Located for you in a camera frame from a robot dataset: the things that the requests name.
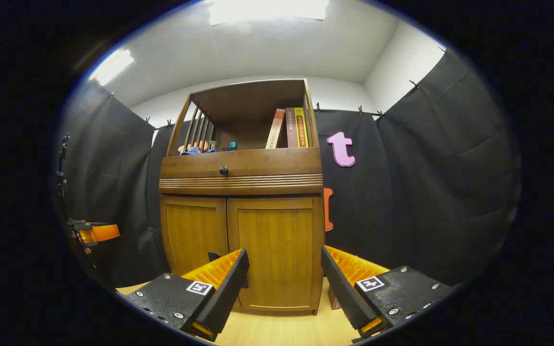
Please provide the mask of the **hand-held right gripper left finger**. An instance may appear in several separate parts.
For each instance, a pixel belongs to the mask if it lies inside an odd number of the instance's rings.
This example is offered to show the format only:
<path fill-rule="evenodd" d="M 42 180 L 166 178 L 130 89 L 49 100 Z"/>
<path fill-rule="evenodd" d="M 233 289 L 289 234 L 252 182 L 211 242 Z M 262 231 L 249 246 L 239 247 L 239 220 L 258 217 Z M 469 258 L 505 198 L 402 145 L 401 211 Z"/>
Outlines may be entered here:
<path fill-rule="evenodd" d="M 182 276 L 162 273 L 122 298 L 160 324 L 214 342 L 247 283 L 248 270 L 248 252 L 241 248 Z"/>

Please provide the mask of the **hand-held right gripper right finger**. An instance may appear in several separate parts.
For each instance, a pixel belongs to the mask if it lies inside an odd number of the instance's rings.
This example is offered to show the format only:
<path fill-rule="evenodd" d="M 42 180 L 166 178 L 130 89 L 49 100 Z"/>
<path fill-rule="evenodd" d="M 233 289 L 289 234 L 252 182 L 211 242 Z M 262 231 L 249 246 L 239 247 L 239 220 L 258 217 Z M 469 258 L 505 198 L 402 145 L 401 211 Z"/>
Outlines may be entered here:
<path fill-rule="evenodd" d="M 343 250 L 323 246 L 321 265 L 336 300 L 361 339 L 421 317 L 448 298 L 447 285 L 409 266 L 389 270 Z"/>

